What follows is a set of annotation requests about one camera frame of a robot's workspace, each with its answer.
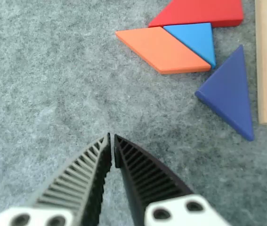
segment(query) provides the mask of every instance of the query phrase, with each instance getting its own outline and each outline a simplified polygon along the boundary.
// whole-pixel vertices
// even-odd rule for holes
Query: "light blue triangle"
[[[170,25],[164,26],[164,29],[208,62],[212,68],[216,66],[210,23]]]
[[[205,81],[195,95],[245,139],[254,140],[242,45]]]

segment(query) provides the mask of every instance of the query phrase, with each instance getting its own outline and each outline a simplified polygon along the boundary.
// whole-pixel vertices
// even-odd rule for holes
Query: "ribbed gripper pad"
[[[114,155],[136,226],[144,225],[145,210],[150,203],[193,193],[158,159],[118,135],[114,137]]]
[[[110,135],[91,143],[68,160],[30,199],[28,205],[69,209],[74,225],[96,226],[105,177],[111,167]]]

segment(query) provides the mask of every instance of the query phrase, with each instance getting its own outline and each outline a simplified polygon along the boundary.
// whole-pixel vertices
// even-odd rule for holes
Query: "gray felt surface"
[[[211,73],[159,75],[117,40],[166,0],[0,0],[0,211],[24,203],[106,132],[141,145],[235,226],[267,226],[267,126],[257,118],[254,0],[215,28],[218,66],[244,45],[256,140],[194,96]],[[132,226],[121,174],[107,177],[100,226]]]

